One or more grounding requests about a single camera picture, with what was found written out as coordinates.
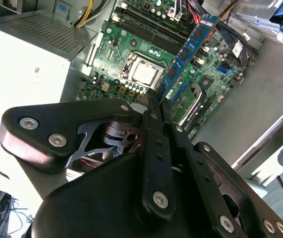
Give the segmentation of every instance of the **blue sata port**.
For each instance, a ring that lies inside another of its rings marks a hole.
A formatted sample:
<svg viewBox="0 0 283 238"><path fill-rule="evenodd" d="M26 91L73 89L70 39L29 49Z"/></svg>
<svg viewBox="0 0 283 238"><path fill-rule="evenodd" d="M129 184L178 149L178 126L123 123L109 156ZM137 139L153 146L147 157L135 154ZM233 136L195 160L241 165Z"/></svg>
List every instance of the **blue sata port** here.
<svg viewBox="0 0 283 238"><path fill-rule="evenodd" d="M218 67L217 70L221 73L227 74L228 71L230 70L230 65L227 63L221 63Z"/></svg>

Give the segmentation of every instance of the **yellow wire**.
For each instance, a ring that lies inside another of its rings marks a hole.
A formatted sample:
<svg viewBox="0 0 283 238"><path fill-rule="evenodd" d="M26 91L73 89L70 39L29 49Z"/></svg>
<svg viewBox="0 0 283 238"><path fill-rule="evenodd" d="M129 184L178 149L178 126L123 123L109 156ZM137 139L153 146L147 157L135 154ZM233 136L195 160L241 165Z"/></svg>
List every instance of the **yellow wire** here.
<svg viewBox="0 0 283 238"><path fill-rule="evenodd" d="M92 5L93 5L93 0L90 0L89 1L89 4L88 4L88 7L86 8L86 11L84 13L84 16L82 17L81 21L76 25L76 27L80 27L83 25L83 23L87 20L90 12L91 12L91 9L92 9Z"/></svg>

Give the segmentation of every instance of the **blue ram stick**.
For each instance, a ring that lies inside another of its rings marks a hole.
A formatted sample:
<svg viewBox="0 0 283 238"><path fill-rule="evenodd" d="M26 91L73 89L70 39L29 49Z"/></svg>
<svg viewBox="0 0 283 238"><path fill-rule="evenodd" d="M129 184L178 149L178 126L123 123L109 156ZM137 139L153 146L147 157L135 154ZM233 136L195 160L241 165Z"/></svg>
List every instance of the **blue ram stick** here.
<svg viewBox="0 0 283 238"><path fill-rule="evenodd" d="M177 54L175 60L170 65L170 68L167 70L166 74L159 83L157 87L159 103L163 101L169 90L180 78L187 65L191 62L195 54L201 48L205 39L215 28L218 20L219 17L217 16L209 14L203 15L201 21L196 25L191 35Z"/></svg>

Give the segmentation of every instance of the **power supply unit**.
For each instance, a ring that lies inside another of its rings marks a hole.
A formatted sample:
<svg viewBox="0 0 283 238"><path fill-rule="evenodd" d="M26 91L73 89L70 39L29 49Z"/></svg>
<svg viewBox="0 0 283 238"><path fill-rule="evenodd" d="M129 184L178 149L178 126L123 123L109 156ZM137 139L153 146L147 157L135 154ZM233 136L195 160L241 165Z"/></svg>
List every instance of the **power supply unit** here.
<svg viewBox="0 0 283 238"><path fill-rule="evenodd" d="M0 17L0 119L11 107L74 101L80 52L96 35L43 10Z"/></svg>

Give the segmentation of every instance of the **screw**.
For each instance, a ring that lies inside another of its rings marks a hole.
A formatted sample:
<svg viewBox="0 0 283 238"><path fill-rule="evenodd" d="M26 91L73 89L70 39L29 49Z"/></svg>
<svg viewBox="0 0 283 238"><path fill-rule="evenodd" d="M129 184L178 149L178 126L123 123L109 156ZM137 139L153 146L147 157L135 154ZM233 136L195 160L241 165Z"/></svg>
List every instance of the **screw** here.
<svg viewBox="0 0 283 238"><path fill-rule="evenodd" d="M39 123L37 122L37 120L33 119L33 118L23 118L19 121L19 124L28 130L34 130L35 128L37 128L39 126Z"/></svg>
<svg viewBox="0 0 283 238"><path fill-rule="evenodd" d="M154 112L150 112L150 116L152 116L154 119L158 119L156 113L154 113Z"/></svg>
<svg viewBox="0 0 283 238"><path fill-rule="evenodd" d="M157 204L158 207L166 209L169 205L167 196L160 191L155 191L153 194L153 201Z"/></svg>
<svg viewBox="0 0 283 238"><path fill-rule="evenodd" d="M124 104L120 105L120 107L121 107L121 109L123 109L125 111L129 111L129 108Z"/></svg>
<svg viewBox="0 0 283 238"><path fill-rule="evenodd" d="M228 219L226 216L220 216L220 222L221 222L222 227L226 231L228 231L229 233L234 233L235 231L234 225L232 224L230 219Z"/></svg>
<svg viewBox="0 0 283 238"><path fill-rule="evenodd" d="M177 125L175 128L176 128L178 131L183 132L183 129L182 129L181 126Z"/></svg>
<svg viewBox="0 0 283 238"><path fill-rule="evenodd" d="M54 147L63 147L67 143L67 139L60 134L52 134L49 136L49 143Z"/></svg>
<svg viewBox="0 0 283 238"><path fill-rule="evenodd" d="M274 226L267 220L264 220L264 225L269 232L271 232L272 234L276 233Z"/></svg>
<svg viewBox="0 0 283 238"><path fill-rule="evenodd" d="M206 150L207 152L210 152L211 149L207 146L207 145L203 145L204 150Z"/></svg>
<svg viewBox="0 0 283 238"><path fill-rule="evenodd" d="M278 229L283 233L283 225L280 222L276 222Z"/></svg>

